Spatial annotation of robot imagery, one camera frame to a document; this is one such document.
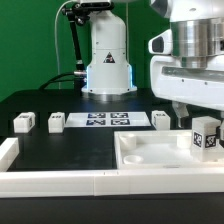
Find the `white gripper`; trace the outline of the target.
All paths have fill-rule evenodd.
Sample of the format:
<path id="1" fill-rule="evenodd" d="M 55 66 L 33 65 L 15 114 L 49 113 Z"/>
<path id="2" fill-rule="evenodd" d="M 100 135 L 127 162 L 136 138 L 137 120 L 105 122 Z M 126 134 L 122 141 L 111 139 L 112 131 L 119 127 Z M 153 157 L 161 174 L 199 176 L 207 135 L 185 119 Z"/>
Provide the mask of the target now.
<path id="1" fill-rule="evenodd" d="M 186 104 L 221 111 L 219 139 L 224 140 L 224 55 L 210 58 L 206 69 L 185 69 L 172 56 L 154 56 L 150 79 L 156 97 L 173 101 L 180 128 L 189 116 Z"/>

